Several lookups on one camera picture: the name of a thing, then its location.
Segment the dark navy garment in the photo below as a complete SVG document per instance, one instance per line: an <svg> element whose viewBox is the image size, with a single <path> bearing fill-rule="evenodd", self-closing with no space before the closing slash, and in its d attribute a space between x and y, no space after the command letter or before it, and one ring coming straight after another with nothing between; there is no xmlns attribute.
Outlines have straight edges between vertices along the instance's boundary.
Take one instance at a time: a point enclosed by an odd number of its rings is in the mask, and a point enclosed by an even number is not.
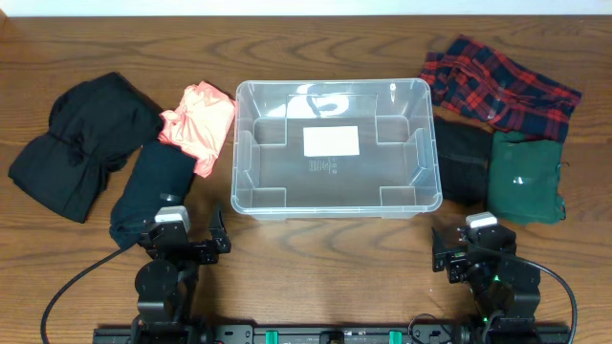
<svg viewBox="0 0 612 344"><path fill-rule="evenodd" d="M179 148L156 140L142 147L111 211L109 233L119 248L132 247L161 208L184 203L195 163Z"/></svg>

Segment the green garment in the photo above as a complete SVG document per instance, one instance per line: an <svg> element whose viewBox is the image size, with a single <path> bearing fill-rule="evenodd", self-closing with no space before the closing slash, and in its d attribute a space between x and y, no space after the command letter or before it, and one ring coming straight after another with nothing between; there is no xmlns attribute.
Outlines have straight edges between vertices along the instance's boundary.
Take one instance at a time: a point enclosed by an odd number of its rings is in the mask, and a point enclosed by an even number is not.
<svg viewBox="0 0 612 344"><path fill-rule="evenodd" d="M492 139L487 209L494 216L527 225L553 225L566 218L558 193L562 145L530 140L518 132Z"/></svg>

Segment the pink garment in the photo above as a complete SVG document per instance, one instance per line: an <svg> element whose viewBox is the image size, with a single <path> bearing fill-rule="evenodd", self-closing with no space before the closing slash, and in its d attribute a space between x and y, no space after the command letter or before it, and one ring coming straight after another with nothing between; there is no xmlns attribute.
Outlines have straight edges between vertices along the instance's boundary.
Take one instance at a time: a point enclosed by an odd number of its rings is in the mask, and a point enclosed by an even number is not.
<svg viewBox="0 0 612 344"><path fill-rule="evenodd" d="M161 113L164 128L159 141L178 146L196 160L194 173L208 177L213 170L236 115L236 102L204 81L185 88L175 110Z"/></svg>

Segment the large black garment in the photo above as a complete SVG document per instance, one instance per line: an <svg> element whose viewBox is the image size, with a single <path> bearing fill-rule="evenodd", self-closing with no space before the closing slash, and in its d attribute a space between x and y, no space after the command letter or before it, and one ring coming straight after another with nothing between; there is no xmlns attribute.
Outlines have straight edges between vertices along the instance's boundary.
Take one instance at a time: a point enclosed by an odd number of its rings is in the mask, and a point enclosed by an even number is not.
<svg viewBox="0 0 612 344"><path fill-rule="evenodd" d="M117 72L81 82L55 101L48 131L25 146L9 177L51 211L83 223L109 175L158 137L161 111Z"/></svg>

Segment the red plaid flannel garment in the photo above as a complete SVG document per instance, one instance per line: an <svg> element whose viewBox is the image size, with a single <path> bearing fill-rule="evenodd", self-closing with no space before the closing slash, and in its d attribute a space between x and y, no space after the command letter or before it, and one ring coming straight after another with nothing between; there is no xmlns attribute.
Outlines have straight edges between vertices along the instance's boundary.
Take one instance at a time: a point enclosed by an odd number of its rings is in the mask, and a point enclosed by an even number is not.
<svg viewBox="0 0 612 344"><path fill-rule="evenodd" d="M444 53L429 52L420 78L437 106L500 131L559 143L581 102L581 92L465 35Z"/></svg>

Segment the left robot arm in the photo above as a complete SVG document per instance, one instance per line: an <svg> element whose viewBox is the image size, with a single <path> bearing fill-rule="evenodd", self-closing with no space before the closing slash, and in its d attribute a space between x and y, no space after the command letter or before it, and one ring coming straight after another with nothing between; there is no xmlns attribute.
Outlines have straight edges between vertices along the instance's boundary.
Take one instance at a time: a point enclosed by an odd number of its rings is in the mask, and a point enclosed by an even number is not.
<svg viewBox="0 0 612 344"><path fill-rule="evenodd" d="M188 238L191 222L182 205L161 208L141 234L139 245L152 261L135 278L137 307L142 327L138 342L201 343L206 327L191 319L191 305L199 268L213 265L231 251L220 205L208 223L211 237L201 242Z"/></svg>

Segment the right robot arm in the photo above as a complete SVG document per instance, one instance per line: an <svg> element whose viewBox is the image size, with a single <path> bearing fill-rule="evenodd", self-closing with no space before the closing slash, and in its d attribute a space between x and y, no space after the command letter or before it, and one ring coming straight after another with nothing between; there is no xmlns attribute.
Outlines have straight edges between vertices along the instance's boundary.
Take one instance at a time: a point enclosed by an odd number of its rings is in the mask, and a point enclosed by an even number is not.
<svg viewBox="0 0 612 344"><path fill-rule="evenodd" d="M518 261L516 234L502 225L457 230L462 244L456 247L432 231L432 270L445 271L451 284L467 284L479 316L495 329L526 329L540 302L540 272Z"/></svg>

